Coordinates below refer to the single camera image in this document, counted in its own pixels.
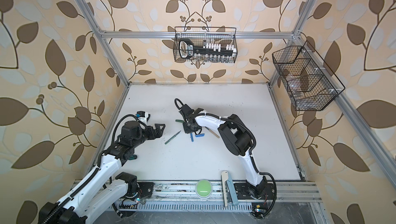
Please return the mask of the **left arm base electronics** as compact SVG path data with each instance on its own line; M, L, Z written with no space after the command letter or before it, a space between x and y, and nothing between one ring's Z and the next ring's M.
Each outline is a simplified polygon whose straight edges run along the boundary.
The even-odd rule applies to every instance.
M120 218L133 215L137 208L144 205L146 199L154 192L154 182L137 182L133 184L133 192L127 193L112 204L113 210Z

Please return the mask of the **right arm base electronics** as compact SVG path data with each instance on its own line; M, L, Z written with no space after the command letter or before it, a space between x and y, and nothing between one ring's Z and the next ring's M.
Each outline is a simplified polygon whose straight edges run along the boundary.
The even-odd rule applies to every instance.
M271 212L277 199L277 187L273 182L264 181L258 186L247 182L235 183L237 199L251 204L251 215L264 219Z

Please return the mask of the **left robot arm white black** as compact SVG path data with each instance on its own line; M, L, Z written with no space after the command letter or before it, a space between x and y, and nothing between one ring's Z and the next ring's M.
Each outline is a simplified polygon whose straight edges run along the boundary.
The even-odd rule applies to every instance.
M92 170L56 203L46 203L39 211L40 224L92 224L109 207L121 216L116 202L120 198L139 202L151 195L153 184L139 186L137 176L121 172L135 155L135 149L147 140L161 138L164 124L148 126L150 115L128 114L114 126L110 146L103 150Z

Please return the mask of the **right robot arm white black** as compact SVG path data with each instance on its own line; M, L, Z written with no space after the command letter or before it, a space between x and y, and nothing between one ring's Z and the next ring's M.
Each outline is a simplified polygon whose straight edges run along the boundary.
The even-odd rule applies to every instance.
M276 181L268 172L259 171L253 157L253 150L257 141L241 119L232 114L229 117L220 117L204 112L202 108L192 109L176 98L174 100L178 112L183 118L185 133L200 134L203 128L217 130L227 150L238 157L245 173L247 192L254 199L261 199L272 193L277 198Z

